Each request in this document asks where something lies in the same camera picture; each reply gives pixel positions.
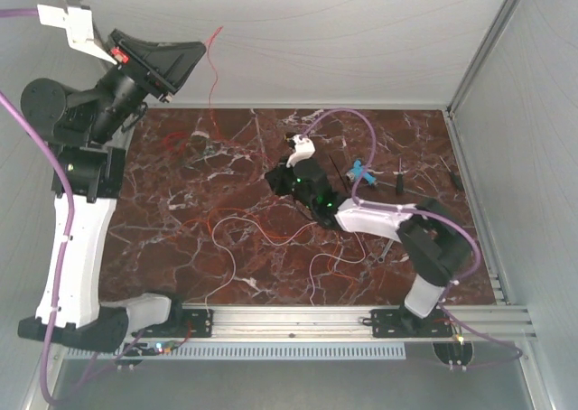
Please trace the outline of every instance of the white cable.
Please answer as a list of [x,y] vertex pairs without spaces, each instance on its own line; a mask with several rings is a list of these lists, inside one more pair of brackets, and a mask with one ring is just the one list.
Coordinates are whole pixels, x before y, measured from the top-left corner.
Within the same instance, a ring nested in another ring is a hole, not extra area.
[[220,220],[219,222],[217,222],[217,224],[213,227],[212,230],[212,234],[210,235],[210,237],[213,240],[213,243],[215,244],[216,247],[220,247],[221,249],[225,249],[228,253],[228,255],[231,257],[231,260],[233,261],[233,274],[231,275],[230,279],[224,283],[223,285],[221,285],[219,288],[211,291],[210,293],[208,293],[205,296],[205,309],[207,310],[207,312],[209,312],[209,297],[211,297],[214,293],[216,293],[219,290],[222,290],[223,288],[225,288],[227,285],[229,285],[231,282],[233,282],[233,279],[235,279],[235,275],[237,274],[237,263],[235,262],[235,257],[233,256],[233,253],[227,248],[224,247],[223,245],[220,245],[217,240],[215,240],[215,231],[217,230],[217,227],[227,221],[227,220],[231,220],[231,219],[236,219],[236,220],[243,220],[245,222],[249,222],[252,223],[254,225],[256,225],[256,227],[259,229],[259,231],[261,231],[261,233],[263,234],[263,236],[269,241],[269,243],[271,243],[273,246],[283,246],[286,245],[288,243],[290,243],[291,241],[293,241],[294,238],[296,238],[297,236],[299,236],[299,234],[301,234],[301,231],[303,231],[305,228],[310,227],[311,225],[315,225],[316,222],[312,222],[312,223],[308,223],[307,225],[303,225],[301,228],[299,228],[299,230],[297,232],[295,232],[289,239],[287,239],[286,241],[284,241],[283,243],[275,243],[273,240],[271,240],[271,238],[269,238],[267,236],[267,234],[264,232],[264,230],[259,226],[258,223],[256,223],[253,220],[250,219],[245,219],[245,218],[239,218],[237,216],[229,216],[228,218],[224,218],[222,220]]
[[330,258],[333,259],[337,259],[337,263],[335,263],[333,265],[333,270],[335,270],[335,266],[340,262],[343,261],[344,263],[348,263],[348,264],[359,264],[360,262],[364,261],[365,258],[368,257],[368,254],[366,254],[365,252],[365,248],[363,247],[363,243],[361,243],[361,240],[359,239],[359,236],[357,234],[357,232],[354,232],[353,235],[357,238],[359,245],[361,246],[361,250],[363,251],[363,257],[361,259],[358,259],[357,261],[350,261],[348,259],[342,259],[340,256],[334,256],[332,254],[317,254],[316,256],[314,256],[311,260],[311,263],[309,263],[309,277],[311,278],[311,285],[313,287],[313,291],[311,293],[311,297],[309,297],[309,301],[311,302],[312,306],[315,306],[315,303],[313,303],[313,296],[315,295],[315,280],[313,279],[313,261],[315,261],[315,258],[317,256],[328,256]]

